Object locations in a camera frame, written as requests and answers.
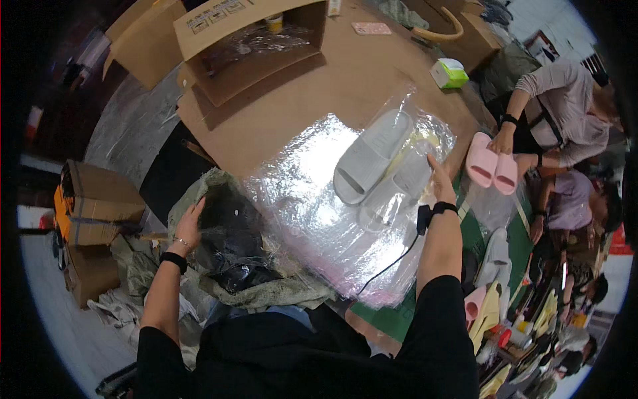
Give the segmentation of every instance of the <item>green cutting mat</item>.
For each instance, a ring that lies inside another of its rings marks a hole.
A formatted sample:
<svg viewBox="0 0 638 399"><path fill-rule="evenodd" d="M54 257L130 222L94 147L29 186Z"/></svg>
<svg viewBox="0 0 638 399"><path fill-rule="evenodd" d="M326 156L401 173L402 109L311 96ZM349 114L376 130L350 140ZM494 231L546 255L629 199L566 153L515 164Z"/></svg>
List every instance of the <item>green cutting mat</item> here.
<svg viewBox="0 0 638 399"><path fill-rule="evenodd" d="M465 200L464 193L459 189L461 183L461 174L452 182L454 191L457 193L458 207ZM527 219L531 215L531 205L528 200L521 203L523 212ZM533 244L529 239L525 225L517 211L513 213L513 219L508 226L508 234L510 239L510 259L512 260L512 274L510 276L510 289L512 294L523 279L523 274L527 268L527 262L533 248ZM469 212L461 223L461 235L463 236L463 248L471 250L480 262L485 256L487 243L484 242L479 228L479 223ZM516 306L520 300L520 296L514 301L512 306ZM405 299L397 308L382 308L373 310L361 303L355 303L350 308L351 311L370 323L376 329L388 334L399 342L403 342L405 334L414 316L414 308L416 305L416 288L413 285L408 291Z"/></svg>

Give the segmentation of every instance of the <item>silver bracelet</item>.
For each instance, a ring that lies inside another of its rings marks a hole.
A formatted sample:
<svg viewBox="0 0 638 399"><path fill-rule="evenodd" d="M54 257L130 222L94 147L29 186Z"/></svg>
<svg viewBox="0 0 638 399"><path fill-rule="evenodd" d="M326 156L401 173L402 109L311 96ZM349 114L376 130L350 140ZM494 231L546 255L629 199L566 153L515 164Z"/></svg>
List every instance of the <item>silver bracelet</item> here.
<svg viewBox="0 0 638 399"><path fill-rule="evenodd" d="M182 244L186 245L186 247L187 247L188 249L191 249L191 246L190 246L190 245L189 245L189 244L188 244L185 240L183 240L183 239L181 239L181 238L179 238L179 237L175 237L175 239L174 239L174 241L173 241L173 242L175 242L175 241L179 241L180 243L182 243Z"/></svg>

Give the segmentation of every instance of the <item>cable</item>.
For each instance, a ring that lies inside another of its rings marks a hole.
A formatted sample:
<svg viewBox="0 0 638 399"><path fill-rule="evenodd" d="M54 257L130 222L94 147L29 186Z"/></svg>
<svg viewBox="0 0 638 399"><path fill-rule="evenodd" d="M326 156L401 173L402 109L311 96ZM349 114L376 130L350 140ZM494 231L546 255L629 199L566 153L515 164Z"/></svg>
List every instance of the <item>cable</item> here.
<svg viewBox="0 0 638 399"><path fill-rule="evenodd" d="M370 283L372 282L372 280L374 280L375 278L377 278L377 277L379 277L380 275L384 274L386 271L388 271L388 269L390 269L390 268L391 268L392 266L394 266L397 262L399 262L401 259L403 259L403 257L404 257L405 255L407 255L407 254L408 254L408 252L410 252L410 250L412 249L412 247L414 246L414 244L417 242L417 239L418 239L418 238L419 238L419 234L417 234L417 235L414 237L414 241L412 241L412 244L410 244L410 246L408 247L408 250L407 250L407 251L405 251L405 252L403 253L403 255L401 255L400 257L398 257L398 258L397 258L397 260L395 260L394 262L392 262L392 263L390 264L390 266L388 266L388 267L386 267L385 269L381 270L381 271L380 271L379 273L377 273L374 277L372 277L370 280L368 280L368 281L366 282L366 284L363 286L363 288L361 288L361 289L359 290L359 292L357 293L357 295L361 295L361 292L363 292L363 290L364 290L364 289L366 289L367 285L368 285L368 284L370 284Z"/></svg>

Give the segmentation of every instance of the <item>black wristband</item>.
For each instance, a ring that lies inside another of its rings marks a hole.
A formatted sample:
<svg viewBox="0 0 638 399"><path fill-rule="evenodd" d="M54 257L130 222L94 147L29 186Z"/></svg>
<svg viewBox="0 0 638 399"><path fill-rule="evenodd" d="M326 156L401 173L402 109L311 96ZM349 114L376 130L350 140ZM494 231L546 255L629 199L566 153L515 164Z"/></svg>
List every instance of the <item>black wristband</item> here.
<svg viewBox="0 0 638 399"><path fill-rule="evenodd" d="M518 126L518 119L511 116L510 114L503 115L503 123L505 122L511 122L511 123L514 123L516 126Z"/></svg>
<svg viewBox="0 0 638 399"><path fill-rule="evenodd" d="M417 214L417 234L423 236L432 222L432 217L445 211L454 211L457 215L459 214L456 206L448 202L437 202L432 209L430 205L421 205Z"/></svg>
<svg viewBox="0 0 638 399"><path fill-rule="evenodd" d="M173 252L162 253L161 256L159 257L159 263L161 264L165 260L167 260L169 262L173 262L174 264L179 266L179 274L180 275L183 275L184 273L186 273L186 268L188 267L188 262L186 262L186 259L182 258L178 254L173 253Z"/></svg>

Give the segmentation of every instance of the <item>black plastic bag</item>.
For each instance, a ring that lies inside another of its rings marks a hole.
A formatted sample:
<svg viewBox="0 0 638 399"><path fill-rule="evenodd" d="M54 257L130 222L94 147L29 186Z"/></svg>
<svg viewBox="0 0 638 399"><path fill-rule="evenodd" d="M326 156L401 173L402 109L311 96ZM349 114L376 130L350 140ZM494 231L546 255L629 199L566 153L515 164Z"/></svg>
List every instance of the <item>black plastic bag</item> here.
<svg viewBox="0 0 638 399"><path fill-rule="evenodd" d="M268 267L261 215L248 199L227 183L211 187L205 197L195 258L208 276L231 294L281 278Z"/></svg>

